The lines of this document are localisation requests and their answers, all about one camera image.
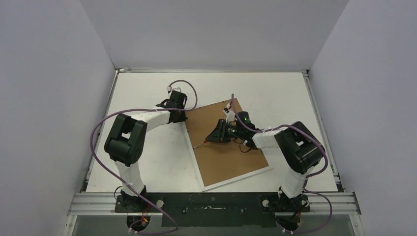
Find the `white wall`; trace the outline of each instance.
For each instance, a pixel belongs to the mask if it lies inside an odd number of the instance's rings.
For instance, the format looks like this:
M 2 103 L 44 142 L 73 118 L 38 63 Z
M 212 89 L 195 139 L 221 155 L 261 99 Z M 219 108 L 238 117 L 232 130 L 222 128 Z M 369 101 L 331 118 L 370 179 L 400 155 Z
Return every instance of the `white wall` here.
M 309 69 L 348 0 L 81 0 L 116 67 Z
M 368 236 L 417 235 L 417 1 L 350 0 L 311 82 Z
M 60 235 L 113 65 L 78 0 L 0 2 L 0 234 Z

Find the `white table surface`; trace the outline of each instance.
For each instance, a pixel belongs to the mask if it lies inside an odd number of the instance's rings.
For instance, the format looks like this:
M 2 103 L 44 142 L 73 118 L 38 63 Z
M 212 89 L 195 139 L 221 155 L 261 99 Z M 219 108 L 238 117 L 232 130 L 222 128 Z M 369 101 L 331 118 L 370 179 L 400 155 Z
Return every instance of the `white table surface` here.
M 259 128 L 301 121 L 322 142 L 313 107 L 301 73 L 120 73 L 109 114 L 132 108 L 151 109 L 168 97 L 166 86 L 174 80 L 187 80 L 198 93 L 198 107 L 230 99 L 235 94 L 252 122 Z M 195 98 L 185 83 L 177 83 L 188 96 L 187 107 Z M 104 143 L 114 118 L 104 124 L 99 138 L 98 157 L 118 174 L 114 162 L 104 151 Z M 147 133 L 139 159 L 141 177 L 148 192 L 201 192 L 192 155 L 181 126 L 167 124 Z M 251 176 L 208 192 L 272 192 L 282 185 L 289 166 L 280 149 L 264 150 L 272 170 Z M 320 170 L 324 160 L 313 172 Z M 87 192 L 114 192 L 121 182 L 94 163 Z M 312 191 L 337 191 L 329 167 L 307 184 Z

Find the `metal frame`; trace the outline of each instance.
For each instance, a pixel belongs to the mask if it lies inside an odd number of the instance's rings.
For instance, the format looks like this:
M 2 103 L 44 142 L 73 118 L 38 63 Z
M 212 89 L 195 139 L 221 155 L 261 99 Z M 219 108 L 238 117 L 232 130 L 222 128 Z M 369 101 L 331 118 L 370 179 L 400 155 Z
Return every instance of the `metal frame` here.
M 304 77 L 305 85 L 310 96 L 310 101 L 313 106 L 313 110 L 316 116 L 317 123 L 319 124 L 320 132 L 323 137 L 324 146 L 328 151 L 329 162 L 331 164 L 334 178 L 336 184 L 340 184 L 340 177 L 337 171 L 336 164 L 334 162 L 333 154 L 330 148 L 330 144 L 326 135 L 326 130 L 323 125 L 322 118 L 320 116 L 316 99 L 314 97 L 313 91 L 311 89 L 310 79 L 308 77 L 307 70 L 277 70 L 277 69 L 242 69 L 242 68 L 233 68 L 233 67 L 224 67 L 224 68 L 216 68 L 216 69 L 153 69 L 153 68 L 120 68 L 116 69 L 115 77 L 113 80 L 112 88 L 109 94 L 107 107 L 105 110 L 104 116 L 107 115 L 111 103 L 111 99 L 113 97 L 113 92 L 117 83 L 119 73 L 164 73 L 164 72 L 181 72 L 181 73 L 192 73 L 192 72 L 301 72 Z M 99 129 L 99 134 L 101 135 L 103 125 L 101 125 Z M 98 145 L 98 137 L 95 144 L 95 149 L 97 149 Z M 88 183 L 88 179 L 91 175 L 92 166 L 94 164 L 94 158 L 91 157 L 91 162 L 89 165 L 89 171 L 87 173 L 85 184 Z M 360 221 L 360 208 L 356 200 L 356 196 L 354 193 L 344 193 L 344 192 L 327 192 L 323 193 L 327 196 L 333 206 L 333 214 L 344 214 L 349 215 L 352 227 L 354 229 L 354 233 L 356 236 L 364 236 L 364 230 L 362 227 L 362 223 Z M 320 196 L 308 194 L 310 200 L 310 207 L 311 212 L 307 212 L 305 214 L 328 214 L 328 203 L 325 199 Z M 142 215 L 141 212 L 137 213 L 115 213 L 114 206 L 116 204 L 116 200 L 112 193 L 76 193 L 73 197 L 68 217 L 66 221 L 66 225 L 64 227 L 63 236 L 71 236 L 73 230 L 75 228 L 77 215 Z M 162 215 L 161 213 L 145 213 L 147 216 L 152 215 Z
M 326 192 L 323 193 L 331 201 L 334 215 L 360 214 L 359 205 L 354 193 Z M 310 202 L 310 212 L 303 214 L 329 214 L 327 201 L 315 194 L 306 194 Z M 113 193 L 77 193 L 72 199 L 68 215 L 142 215 L 136 213 L 116 213 L 114 211 L 116 200 Z M 276 213 L 276 215 L 288 215 L 292 213 Z M 145 216 L 162 215 L 162 213 L 145 213 Z
M 105 118 L 109 113 L 110 103 L 111 103 L 112 98 L 113 98 L 113 93 L 115 91 L 115 87 L 116 87 L 118 77 L 119 77 L 119 70 L 117 69 L 116 73 L 115 73 L 115 76 L 113 78 L 113 83 L 112 83 L 112 87 L 110 89 L 109 97 L 107 99 L 106 110 L 104 111 L 103 118 Z M 99 142 L 100 135 L 102 134 L 103 128 L 104 128 L 104 123 L 102 123 L 100 125 L 100 128 L 98 129 L 98 134 L 99 135 L 97 135 L 96 140 L 95 140 L 95 144 L 94 144 L 94 151 L 95 152 L 97 152 L 98 142 Z M 94 157 L 91 156 L 89 170 L 87 172 L 87 176 L 86 176 L 86 180 L 85 180 L 85 186 L 83 186 L 83 191 L 85 191 L 85 188 L 87 187 L 88 181 L 90 179 L 93 164 L 94 164 Z
M 333 173 L 336 176 L 338 176 L 339 172 L 337 171 L 337 167 L 334 162 L 333 153 L 330 148 L 330 143 L 328 141 L 326 130 L 323 125 L 322 117 L 320 116 L 319 108 L 317 107 L 316 98 L 314 97 L 313 90 L 311 89 L 310 78 L 308 77 L 308 72 L 305 71 L 302 73 L 302 75 L 304 77 L 304 82 L 308 91 L 308 95 L 310 96 L 310 101 L 311 101 L 311 105 L 313 106 L 314 114 L 316 115 L 317 123 L 319 124 L 320 133 L 323 137 L 323 145 L 325 146 L 325 149 L 327 151 L 331 169 L 333 170 Z

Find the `bolt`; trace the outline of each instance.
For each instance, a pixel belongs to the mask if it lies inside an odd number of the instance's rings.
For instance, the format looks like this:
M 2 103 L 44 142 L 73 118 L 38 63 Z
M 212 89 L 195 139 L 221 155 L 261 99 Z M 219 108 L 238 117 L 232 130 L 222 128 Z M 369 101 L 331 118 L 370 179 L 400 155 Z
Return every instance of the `bolt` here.
M 268 205 L 269 205 L 269 201 L 268 201 L 267 199 L 263 200 L 263 201 L 262 201 L 262 205 L 263 205 L 264 207 L 268 207 Z
M 158 201 L 156 201 L 156 206 L 157 206 L 158 208 L 161 208 L 162 206 L 164 206 L 164 201 L 163 201 L 163 200 L 158 200 Z

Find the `brown cardboard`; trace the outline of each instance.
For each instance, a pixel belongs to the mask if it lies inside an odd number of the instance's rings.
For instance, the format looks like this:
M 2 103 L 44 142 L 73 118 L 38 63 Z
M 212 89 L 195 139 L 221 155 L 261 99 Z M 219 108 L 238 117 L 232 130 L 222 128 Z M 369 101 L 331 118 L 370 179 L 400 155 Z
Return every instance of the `brown cardboard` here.
M 205 140 L 206 136 L 215 129 L 219 119 L 226 117 L 222 110 L 229 102 L 230 100 L 227 100 L 207 105 L 186 113 L 188 120 L 185 125 L 193 147 Z M 238 112 L 242 111 L 236 98 L 235 105 Z M 243 151 L 247 149 L 248 147 L 242 145 Z M 233 141 L 226 144 L 205 143 L 194 149 L 194 154 L 204 186 L 216 184 L 268 166 L 261 150 L 242 153 L 239 144 Z

